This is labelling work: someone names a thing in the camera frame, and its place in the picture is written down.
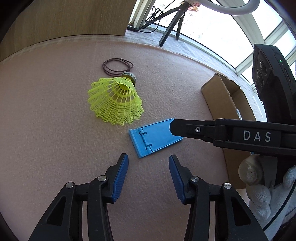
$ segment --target cardboard flap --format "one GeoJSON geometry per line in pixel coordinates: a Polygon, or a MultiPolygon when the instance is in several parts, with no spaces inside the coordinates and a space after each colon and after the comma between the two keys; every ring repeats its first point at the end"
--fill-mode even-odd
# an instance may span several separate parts
{"type": "Polygon", "coordinates": [[[206,82],[201,91],[214,120],[239,119],[235,104],[219,74],[206,82]]]}
{"type": "Polygon", "coordinates": [[[222,79],[223,83],[225,84],[230,95],[240,90],[240,87],[233,80],[230,80],[229,78],[225,77],[222,74],[219,74],[219,76],[222,79]]]}
{"type": "Polygon", "coordinates": [[[243,120],[256,121],[248,100],[241,89],[238,89],[236,92],[234,92],[231,97],[243,120]]]}

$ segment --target window pane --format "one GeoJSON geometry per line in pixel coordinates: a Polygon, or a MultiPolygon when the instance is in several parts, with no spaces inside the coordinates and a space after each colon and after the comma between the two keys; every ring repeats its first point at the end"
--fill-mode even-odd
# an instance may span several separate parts
{"type": "Polygon", "coordinates": [[[290,69],[292,71],[292,74],[294,75],[294,78],[296,79],[296,76],[295,76],[295,72],[296,72],[296,69],[295,69],[295,62],[292,63],[292,65],[290,66],[290,69]]]}
{"type": "Polygon", "coordinates": [[[273,10],[264,0],[260,0],[259,7],[252,12],[253,17],[258,24],[264,39],[279,25],[282,21],[278,13],[273,10]]]}
{"type": "MultiPolygon", "coordinates": [[[[162,10],[170,2],[156,0],[154,6],[162,10]]],[[[178,6],[179,1],[175,1],[165,11],[178,6]]],[[[174,16],[175,13],[170,14],[160,24],[167,27],[174,16]]],[[[234,67],[253,52],[252,45],[232,16],[204,6],[200,6],[197,12],[186,12],[181,33],[208,47],[234,67]]]]}
{"type": "Polygon", "coordinates": [[[296,40],[291,31],[288,30],[275,44],[284,57],[286,57],[291,50],[296,46],[296,40]]]}
{"type": "Polygon", "coordinates": [[[254,83],[254,81],[252,79],[252,68],[253,68],[253,66],[250,66],[242,73],[242,76],[245,77],[247,79],[247,81],[250,82],[250,84],[254,83]]]}

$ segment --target white pipe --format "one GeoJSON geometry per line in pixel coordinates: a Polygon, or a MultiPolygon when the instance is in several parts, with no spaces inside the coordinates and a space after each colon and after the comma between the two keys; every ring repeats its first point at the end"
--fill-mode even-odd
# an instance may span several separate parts
{"type": "Polygon", "coordinates": [[[255,11],[259,6],[260,0],[249,0],[247,4],[240,7],[224,7],[224,6],[214,4],[209,0],[198,0],[198,2],[214,11],[233,15],[233,16],[238,16],[238,15],[249,14],[255,11]]]}

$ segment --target tripod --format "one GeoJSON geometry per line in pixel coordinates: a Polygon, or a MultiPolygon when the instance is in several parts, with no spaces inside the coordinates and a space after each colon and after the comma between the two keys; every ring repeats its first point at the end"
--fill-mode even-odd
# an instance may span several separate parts
{"type": "Polygon", "coordinates": [[[160,47],[163,46],[163,44],[167,40],[168,36],[170,35],[171,31],[173,30],[173,28],[175,27],[177,22],[179,22],[179,23],[178,23],[177,33],[176,33],[176,39],[179,40],[182,23],[183,23],[184,16],[185,16],[185,12],[188,10],[189,7],[191,7],[191,5],[188,2],[184,2],[179,7],[173,8],[171,10],[168,10],[165,13],[160,14],[158,17],[156,17],[153,20],[152,23],[146,23],[145,25],[141,26],[139,29],[144,29],[144,28],[148,27],[149,25],[155,23],[157,20],[160,20],[160,19],[170,15],[171,13],[177,12],[175,17],[173,18],[173,20],[171,21],[171,23],[167,27],[166,31],[164,32],[163,36],[161,37],[161,39],[160,39],[160,41],[158,43],[158,46],[160,46],[160,47]]]}

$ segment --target wooden panel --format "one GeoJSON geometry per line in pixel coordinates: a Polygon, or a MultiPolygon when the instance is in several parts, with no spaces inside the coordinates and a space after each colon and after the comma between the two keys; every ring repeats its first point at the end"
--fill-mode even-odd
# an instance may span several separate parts
{"type": "Polygon", "coordinates": [[[45,40],[80,34],[123,36],[136,0],[34,0],[0,43],[0,61],[45,40]]]}

